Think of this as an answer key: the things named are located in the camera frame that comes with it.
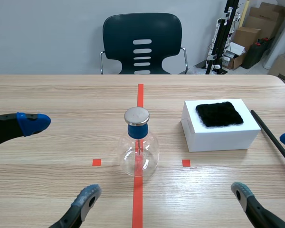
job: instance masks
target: glass flask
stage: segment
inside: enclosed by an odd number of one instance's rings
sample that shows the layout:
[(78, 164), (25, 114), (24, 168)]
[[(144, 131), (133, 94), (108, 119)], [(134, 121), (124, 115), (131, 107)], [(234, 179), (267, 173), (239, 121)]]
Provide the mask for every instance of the glass flask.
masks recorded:
[(121, 169), (136, 177), (153, 174), (159, 160), (158, 141), (148, 129), (150, 115), (142, 107), (133, 107), (124, 114), (128, 132), (118, 143), (118, 156)]

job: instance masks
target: blue gripper tip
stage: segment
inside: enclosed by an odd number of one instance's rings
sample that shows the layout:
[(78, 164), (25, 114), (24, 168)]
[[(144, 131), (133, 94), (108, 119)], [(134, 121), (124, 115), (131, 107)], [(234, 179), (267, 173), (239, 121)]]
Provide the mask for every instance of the blue gripper tip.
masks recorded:
[(44, 131), (51, 124), (51, 119), (44, 114), (37, 114), (37, 119), (30, 120), (25, 113), (17, 113), (17, 121), (24, 137)]

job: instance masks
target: red tape mark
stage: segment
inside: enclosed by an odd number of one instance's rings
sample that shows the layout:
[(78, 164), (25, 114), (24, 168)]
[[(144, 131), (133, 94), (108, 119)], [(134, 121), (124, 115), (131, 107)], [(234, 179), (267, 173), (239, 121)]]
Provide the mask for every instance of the red tape mark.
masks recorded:
[(183, 167), (191, 167), (190, 160), (189, 159), (183, 159), (182, 160), (182, 166)]
[(101, 166), (101, 159), (93, 159), (92, 166)]
[[(137, 106), (143, 107), (143, 84), (138, 84)], [(143, 140), (135, 142), (132, 228), (143, 228)]]

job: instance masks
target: floor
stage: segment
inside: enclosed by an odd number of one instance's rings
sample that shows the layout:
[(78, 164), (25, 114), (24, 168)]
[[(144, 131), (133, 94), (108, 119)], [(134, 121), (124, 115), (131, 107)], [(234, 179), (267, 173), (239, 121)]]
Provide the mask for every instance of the floor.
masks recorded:
[(244, 69), (241, 66), (235, 70), (228, 70), (226, 68), (223, 69), (228, 71), (228, 73), (226, 73), (227, 75), (267, 75), (269, 70), (263, 67), (263, 62), (265, 59), (265, 56), (263, 56), (261, 61), (259, 61), (250, 69)]

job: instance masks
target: metal lid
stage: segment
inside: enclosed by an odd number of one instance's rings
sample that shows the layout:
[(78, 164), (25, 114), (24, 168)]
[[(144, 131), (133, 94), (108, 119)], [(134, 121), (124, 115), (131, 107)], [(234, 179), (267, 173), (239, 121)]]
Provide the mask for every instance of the metal lid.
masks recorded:
[(149, 118), (148, 110), (142, 107), (133, 107), (124, 113), (124, 120), (130, 126), (143, 126), (149, 121)]

